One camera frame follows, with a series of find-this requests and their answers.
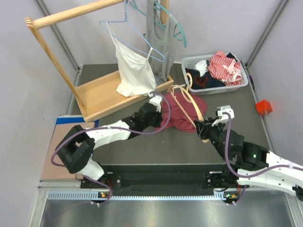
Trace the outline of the red tank top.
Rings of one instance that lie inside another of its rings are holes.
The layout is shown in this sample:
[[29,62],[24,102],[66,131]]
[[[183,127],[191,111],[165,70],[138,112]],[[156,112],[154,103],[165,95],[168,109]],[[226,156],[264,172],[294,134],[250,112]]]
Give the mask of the red tank top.
[[[164,94],[166,97],[169,106],[170,106],[170,119],[168,124],[166,125],[165,129],[170,127],[175,127],[180,131],[183,132],[196,132],[195,127],[193,126],[192,122],[189,120],[189,118],[184,114],[184,112],[181,110],[179,105],[176,103],[175,99],[170,93]],[[188,114],[188,116],[191,118],[192,121],[198,120],[198,115],[195,111],[195,108],[192,103],[189,103],[185,98],[182,96],[180,92],[175,92],[175,97],[177,98],[178,102],[182,106],[182,108],[185,110],[185,112]],[[198,97],[198,96],[192,96],[193,100],[196,102],[202,116],[204,116],[207,105],[206,102]]]

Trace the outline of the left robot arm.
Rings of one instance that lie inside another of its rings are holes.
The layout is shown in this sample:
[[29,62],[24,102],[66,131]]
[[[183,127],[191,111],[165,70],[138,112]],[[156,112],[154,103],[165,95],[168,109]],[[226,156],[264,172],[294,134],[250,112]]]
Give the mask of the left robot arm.
[[72,127],[56,147],[55,154],[61,160],[61,166],[67,168],[69,173],[88,177],[100,188],[106,185],[107,175],[101,165],[92,160],[93,151],[115,141],[147,135],[145,129],[158,128],[161,122],[161,105],[145,103],[132,116],[110,125],[91,129],[84,129],[80,125]]

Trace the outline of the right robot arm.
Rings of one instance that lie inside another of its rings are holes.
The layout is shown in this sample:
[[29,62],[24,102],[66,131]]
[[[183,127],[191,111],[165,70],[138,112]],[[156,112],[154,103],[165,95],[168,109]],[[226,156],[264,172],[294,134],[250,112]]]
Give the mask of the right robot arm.
[[200,139],[209,140],[226,162],[221,182],[226,187],[257,186],[282,191],[303,199],[303,167],[281,158],[260,145],[246,142],[231,129],[231,118],[216,123],[195,120]]

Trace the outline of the wooden clothes hanger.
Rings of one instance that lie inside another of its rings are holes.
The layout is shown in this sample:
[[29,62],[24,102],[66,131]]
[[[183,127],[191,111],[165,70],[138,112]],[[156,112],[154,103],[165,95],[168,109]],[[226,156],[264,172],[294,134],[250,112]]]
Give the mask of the wooden clothes hanger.
[[186,110],[183,108],[183,106],[180,104],[180,102],[178,101],[177,97],[175,96],[175,89],[179,89],[183,98],[188,102],[191,103],[196,114],[198,117],[198,120],[204,120],[203,115],[197,105],[197,103],[195,102],[195,100],[193,99],[193,97],[190,95],[189,93],[189,88],[192,86],[192,82],[193,79],[191,77],[191,74],[186,73],[186,77],[189,79],[189,85],[187,85],[186,88],[183,88],[181,85],[172,85],[170,86],[167,91],[170,92],[172,98],[175,100],[176,104],[180,107],[180,109],[182,110],[182,112],[185,114],[185,116],[188,118],[188,120],[191,122],[191,124],[193,125],[193,127],[196,129],[196,126],[194,124],[194,121],[190,118],[190,116],[188,115],[188,113],[186,112]]

